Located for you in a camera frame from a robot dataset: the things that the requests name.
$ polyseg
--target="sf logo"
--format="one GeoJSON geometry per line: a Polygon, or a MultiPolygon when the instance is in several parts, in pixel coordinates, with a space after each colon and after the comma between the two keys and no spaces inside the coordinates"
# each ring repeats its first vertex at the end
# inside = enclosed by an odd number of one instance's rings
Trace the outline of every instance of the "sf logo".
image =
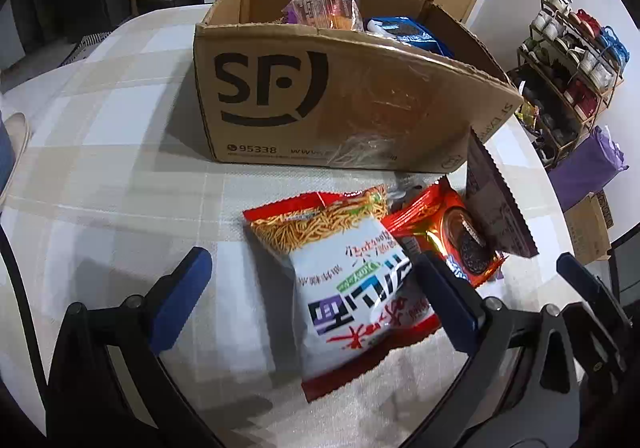
{"type": "MultiPolygon", "coordinates": [[[[279,126],[281,124],[295,123],[300,118],[304,118],[310,113],[322,98],[326,84],[329,79],[329,63],[324,53],[307,51],[311,64],[311,80],[306,95],[300,104],[293,110],[299,117],[296,118],[291,113],[269,116],[266,118],[252,118],[240,116],[227,110],[221,110],[222,121],[244,126],[279,126]]],[[[222,53],[215,58],[216,76],[219,80],[226,82],[236,88],[235,94],[218,93],[218,99],[224,104],[239,104],[247,101],[251,95],[251,87],[242,78],[232,74],[225,69],[225,65],[236,63],[249,67],[249,57],[240,53],[222,53]]],[[[270,54],[258,57],[257,81],[256,81],[256,103],[258,106],[269,105],[269,90],[271,87],[271,69],[274,66],[291,67],[300,70],[302,62],[300,58],[288,56],[286,54],[270,54]]],[[[279,76],[275,81],[279,89],[289,89],[293,85],[293,80],[288,76],[279,76]]]]}

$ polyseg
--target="screw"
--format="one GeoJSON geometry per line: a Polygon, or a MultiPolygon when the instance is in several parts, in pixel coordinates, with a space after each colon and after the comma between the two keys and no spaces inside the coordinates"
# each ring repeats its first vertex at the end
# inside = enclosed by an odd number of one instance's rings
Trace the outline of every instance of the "screw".
{"type": "Polygon", "coordinates": [[[545,311],[551,314],[551,316],[558,316],[560,314],[558,306],[553,305],[552,303],[548,303],[545,305],[545,311]]]}
{"type": "Polygon", "coordinates": [[[142,305],[143,298],[139,294],[132,294],[131,296],[127,296],[127,299],[124,301],[124,305],[126,305],[129,309],[137,309],[142,305]]]}
{"type": "Polygon", "coordinates": [[[495,296],[489,296],[485,298],[484,305],[487,309],[490,309],[492,311],[499,311],[500,309],[502,309],[502,302],[495,296]]]}
{"type": "Polygon", "coordinates": [[[66,308],[68,314],[78,314],[82,310],[82,304],[80,302],[73,302],[66,308]]]}

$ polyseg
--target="red shoe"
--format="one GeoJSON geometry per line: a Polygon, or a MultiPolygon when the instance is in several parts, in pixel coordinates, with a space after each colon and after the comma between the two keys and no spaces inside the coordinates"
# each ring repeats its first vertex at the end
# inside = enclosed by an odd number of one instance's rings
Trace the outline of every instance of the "red shoe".
{"type": "Polygon", "coordinates": [[[596,95],[580,80],[573,79],[564,92],[564,97],[572,104],[583,120],[588,120],[598,108],[596,95]]]}
{"type": "Polygon", "coordinates": [[[580,19],[580,27],[591,36],[596,38],[600,34],[600,24],[590,14],[586,13],[583,9],[578,9],[576,16],[580,19]]]}

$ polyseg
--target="table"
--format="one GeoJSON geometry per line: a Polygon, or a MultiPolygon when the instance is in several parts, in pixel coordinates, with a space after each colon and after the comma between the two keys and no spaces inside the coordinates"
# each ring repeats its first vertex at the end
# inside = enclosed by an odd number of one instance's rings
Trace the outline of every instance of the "table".
{"type": "MultiPolygon", "coordinates": [[[[193,25],[206,10],[166,9],[127,22],[78,67],[39,120],[1,222],[22,271],[45,371],[71,302],[98,308],[144,294],[197,244],[212,254],[212,279],[162,360],[220,439],[230,448],[398,446],[465,356],[440,331],[306,404],[290,324],[292,283],[241,216],[299,192],[354,190],[395,176],[212,162],[192,61],[193,25]]],[[[481,293],[526,310],[577,300],[554,269],[558,254],[572,251],[562,213],[515,119],[488,149],[540,256],[510,257],[504,279],[481,293]]],[[[464,169],[450,180],[463,187],[464,169]]],[[[2,377],[44,428],[4,266],[0,315],[2,377]]]]}

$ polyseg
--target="blue gripper pad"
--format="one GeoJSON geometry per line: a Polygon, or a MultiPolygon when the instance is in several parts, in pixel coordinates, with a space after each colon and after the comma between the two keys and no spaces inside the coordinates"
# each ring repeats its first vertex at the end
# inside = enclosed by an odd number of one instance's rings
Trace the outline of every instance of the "blue gripper pad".
{"type": "Polygon", "coordinates": [[[211,279],[209,251],[191,248],[172,274],[149,290],[149,348],[156,356],[174,346],[180,331],[211,279]]]}

